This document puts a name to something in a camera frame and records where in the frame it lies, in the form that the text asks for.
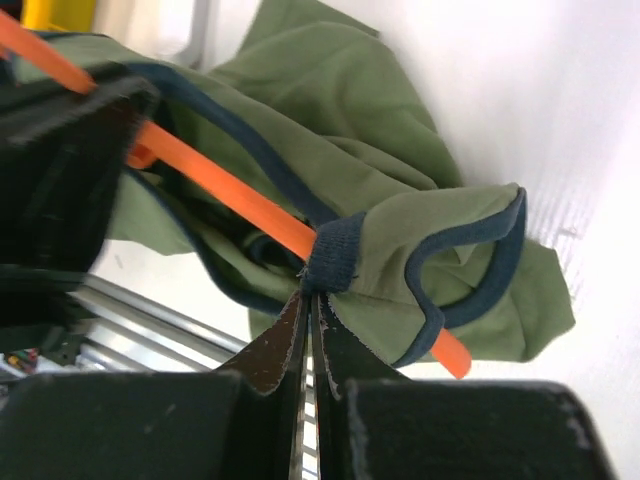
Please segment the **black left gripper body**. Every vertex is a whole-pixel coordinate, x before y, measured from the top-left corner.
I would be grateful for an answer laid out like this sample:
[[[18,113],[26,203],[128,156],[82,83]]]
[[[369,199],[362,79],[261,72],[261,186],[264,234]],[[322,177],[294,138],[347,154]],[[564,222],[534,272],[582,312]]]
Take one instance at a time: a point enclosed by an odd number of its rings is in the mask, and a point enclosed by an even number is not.
[[[71,365],[90,313],[72,297],[100,253],[119,178],[157,102],[115,63],[89,94],[51,79],[1,87],[1,351]]]

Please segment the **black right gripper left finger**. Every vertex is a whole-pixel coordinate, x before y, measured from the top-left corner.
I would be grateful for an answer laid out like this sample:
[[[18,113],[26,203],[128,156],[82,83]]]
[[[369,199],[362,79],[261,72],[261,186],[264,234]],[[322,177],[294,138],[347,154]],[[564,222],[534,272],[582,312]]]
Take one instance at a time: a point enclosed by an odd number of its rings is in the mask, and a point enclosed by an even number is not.
[[[39,374],[1,412],[5,479],[297,479],[305,299],[202,373]]]

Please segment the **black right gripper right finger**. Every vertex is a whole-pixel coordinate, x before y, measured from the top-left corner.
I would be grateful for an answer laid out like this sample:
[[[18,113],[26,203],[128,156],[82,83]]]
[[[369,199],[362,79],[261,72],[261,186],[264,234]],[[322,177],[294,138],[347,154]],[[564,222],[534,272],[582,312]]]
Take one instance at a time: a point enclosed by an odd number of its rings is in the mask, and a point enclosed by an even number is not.
[[[611,479],[590,415],[539,381],[417,381],[310,302],[323,479]]]

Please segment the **orange plastic hanger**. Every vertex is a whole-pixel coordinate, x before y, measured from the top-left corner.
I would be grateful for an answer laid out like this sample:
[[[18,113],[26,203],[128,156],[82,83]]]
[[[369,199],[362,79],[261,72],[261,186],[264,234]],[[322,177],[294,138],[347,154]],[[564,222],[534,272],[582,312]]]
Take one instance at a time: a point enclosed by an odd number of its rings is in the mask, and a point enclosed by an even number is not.
[[[6,13],[1,14],[1,52],[23,56],[72,92],[90,94],[97,90],[97,83],[86,70]],[[134,152],[141,155],[130,155],[131,166],[143,168],[153,159],[161,159],[301,259],[311,257],[317,234],[310,227],[154,122],[144,122]]]

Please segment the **olive green tank top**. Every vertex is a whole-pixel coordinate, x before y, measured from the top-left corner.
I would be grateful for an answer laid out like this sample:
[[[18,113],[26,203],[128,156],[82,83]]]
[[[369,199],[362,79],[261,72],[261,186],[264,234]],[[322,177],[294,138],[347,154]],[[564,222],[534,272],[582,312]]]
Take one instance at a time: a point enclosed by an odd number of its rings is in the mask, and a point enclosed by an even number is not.
[[[477,360],[525,362],[574,326],[557,254],[525,236],[525,190],[464,186],[395,55],[346,14],[265,1],[207,73],[104,35],[43,39],[149,80],[159,125],[316,231],[302,261],[161,162],[122,176],[110,238],[198,255],[254,335],[298,288],[396,367],[428,360],[442,330]]]

